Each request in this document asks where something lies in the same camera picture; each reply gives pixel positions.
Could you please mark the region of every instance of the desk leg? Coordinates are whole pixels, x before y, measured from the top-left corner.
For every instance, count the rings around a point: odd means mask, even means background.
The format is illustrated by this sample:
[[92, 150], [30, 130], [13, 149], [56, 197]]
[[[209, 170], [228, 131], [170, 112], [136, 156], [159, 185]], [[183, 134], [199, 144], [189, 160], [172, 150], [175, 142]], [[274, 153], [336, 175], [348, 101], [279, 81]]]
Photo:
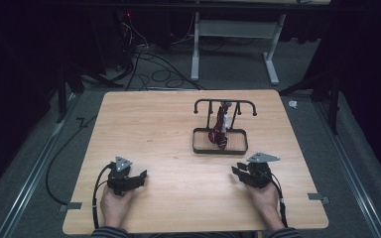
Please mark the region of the desk leg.
[[199, 13], [194, 13], [193, 55], [191, 58], [191, 76], [193, 81], [199, 79]]
[[273, 85], [278, 85], [279, 80], [278, 80], [277, 73], [275, 72], [274, 64], [272, 63], [272, 56], [274, 55], [274, 51], [275, 51], [275, 48], [277, 47], [278, 40], [281, 35], [281, 31], [283, 30], [285, 19], [286, 19], [285, 14], [280, 15], [280, 19], [278, 20], [277, 27], [275, 28], [271, 49], [268, 53], [263, 54], [265, 66], [267, 66], [271, 84]]

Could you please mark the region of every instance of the wrist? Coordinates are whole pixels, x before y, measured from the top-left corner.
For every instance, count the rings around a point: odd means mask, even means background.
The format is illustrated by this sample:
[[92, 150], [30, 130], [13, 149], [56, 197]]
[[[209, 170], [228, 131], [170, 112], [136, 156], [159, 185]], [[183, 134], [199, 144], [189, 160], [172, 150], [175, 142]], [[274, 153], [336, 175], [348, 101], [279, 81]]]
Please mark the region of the wrist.
[[275, 207], [266, 207], [261, 210], [262, 219], [265, 221], [271, 232], [286, 228], [281, 220], [280, 215]]

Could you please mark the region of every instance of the aluminum rail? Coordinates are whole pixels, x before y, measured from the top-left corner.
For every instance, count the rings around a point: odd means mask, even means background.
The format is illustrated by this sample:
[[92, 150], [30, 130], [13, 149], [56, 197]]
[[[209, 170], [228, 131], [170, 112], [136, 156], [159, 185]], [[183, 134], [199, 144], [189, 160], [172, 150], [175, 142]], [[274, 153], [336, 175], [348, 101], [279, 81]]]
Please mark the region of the aluminum rail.
[[351, 187], [351, 190], [354, 194], [354, 197], [357, 200], [358, 206], [363, 212], [364, 218], [366, 219], [367, 224], [369, 225], [370, 231], [373, 234], [373, 237], [381, 238], [381, 219], [376, 212], [373, 201], [368, 195], [366, 189], [364, 188], [360, 178], [357, 175], [357, 172], [352, 165], [348, 155], [345, 153], [345, 150], [342, 146], [337, 135], [334, 135], [332, 130], [327, 124], [327, 114], [324, 106], [319, 103], [314, 103], [314, 106], [317, 110], [317, 114], [320, 117], [323, 125], [326, 128], [326, 131], [333, 141], [333, 145], [335, 146], [340, 161], [342, 163], [342, 169], [345, 173], [345, 177], [348, 181], [348, 184]]
[[75, 96], [74, 94], [70, 96], [67, 114], [65, 118], [56, 125], [50, 138], [46, 142], [46, 145], [43, 147], [39, 155], [39, 158], [36, 161], [36, 164], [34, 165], [32, 171], [30, 172], [29, 177], [27, 178], [26, 182], [24, 183], [23, 187], [18, 193], [18, 196], [14, 204], [12, 205], [10, 211], [8, 212], [4, 222], [2, 223], [0, 227], [0, 238], [12, 236], [12, 233], [14, 232], [18, 224], [18, 221], [23, 215], [24, 210], [27, 207], [27, 204], [29, 203], [30, 198], [32, 197], [34, 193], [43, 172], [46, 170], [50, 160], [52, 159], [49, 157], [49, 155], [53, 150], [55, 142], [57, 141], [62, 128], [64, 127], [66, 118], [68, 117], [72, 109], [76, 106], [78, 99], [79, 99], [79, 96]]

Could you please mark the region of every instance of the black metal frame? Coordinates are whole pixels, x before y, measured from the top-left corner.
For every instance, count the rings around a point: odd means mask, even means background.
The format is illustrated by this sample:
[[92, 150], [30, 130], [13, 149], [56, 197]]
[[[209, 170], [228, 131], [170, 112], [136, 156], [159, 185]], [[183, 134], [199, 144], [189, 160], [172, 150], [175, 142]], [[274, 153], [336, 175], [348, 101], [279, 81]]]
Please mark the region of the black metal frame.
[[[193, 151], [197, 154], [220, 154], [220, 155], [244, 155], [246, 154], [246, 151], [248, 149], [248, 143], [247, 143], [247, 134], [246, 134], [246, 131], [243, 130], [243, 129], [234, 129], [233, 126], [234, 126], [234, 120], [236, 119], [236, 116], [237, 115], [241, 115], [242, 112], [240, 110], [240, 104], [241, 103], [248, 103], [252, 106], [252, 115], [253, 116], [256, 116], [258, 115], [258, 113], [256, 112], [256, 106], [253, 102], [249, 101], [249, 100], [235, 100], [235, 99], [208, 99], [208, 98], [202, 98], [202, 99], [199, 99], [197, 100], [195, 103], [194, 103], [194, 107], [193, 107], [193, 113], [194, 114], [197, 114], [198, 111], [197, 111], [197, 105], [202, 102], [202, 101], [207, 101], [209, 104], [208, 104], [208, 115], [207, 115], [207, 119], [206, 119], [206, 127], [205, 128], [195, 128], [193, 130], [193, 140], [192, 140], [192, 146], [193, 146]], [[213, 113], [212, 111], [212, 102], [223, 102], [223, 103], [227, 103], [227, 102], [231, 102], [231, 103], [236, 103], [236, 106], [234, 108], [234, 113], [233, 113], [233, 119], [231, 121], [231, 125], [230, 127], [227, 129], [227, 132], [228, 133], [240, 133], [244, 136], [244, 143], [245, 143], [245, 149], [242, 150], [242, 151], [230, 151], [230, 150], [199, 150], [197, 148], [194, 147], [194, 134], [197, 133], [197, 132], [209, 132], [211, 129], [209, 128], [209, 119], [210, 119], [210, 115]]]

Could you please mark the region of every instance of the metal bracket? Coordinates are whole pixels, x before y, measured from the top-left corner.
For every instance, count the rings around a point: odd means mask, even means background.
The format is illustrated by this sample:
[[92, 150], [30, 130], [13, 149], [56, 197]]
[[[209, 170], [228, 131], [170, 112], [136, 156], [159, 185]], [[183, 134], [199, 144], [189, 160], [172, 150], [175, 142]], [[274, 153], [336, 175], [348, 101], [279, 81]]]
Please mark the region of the metal bracket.
[[270, 156], [260, 152], [257, 152], [253, 156], [246, 159], [247, 162], [252, 162], [252, 163], [275, 162], [280, 160], [281, 159], [279, 157]]
[[308, 193], [309, 200], [321, 200], [322, 204], [330, 204], [327, 196], [322, 196], [320, 193]]
[[116, 157], [116, 172], [121, 172], [126, 168], [129, 168], [132, 165], [132, 162], [121, 158], [120, 156]]
[[82, 202], [70, 202], [68, 205], [62, 205], [59, 211], [81, 210]]

